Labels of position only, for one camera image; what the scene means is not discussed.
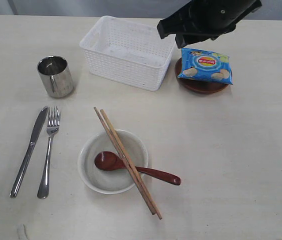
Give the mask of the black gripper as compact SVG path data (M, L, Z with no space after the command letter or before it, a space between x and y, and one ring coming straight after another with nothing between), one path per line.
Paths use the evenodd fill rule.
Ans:
M157 24L161 39L175 34L178 49L234 31L239 21L262 6L260 0L193 0L191 3Z

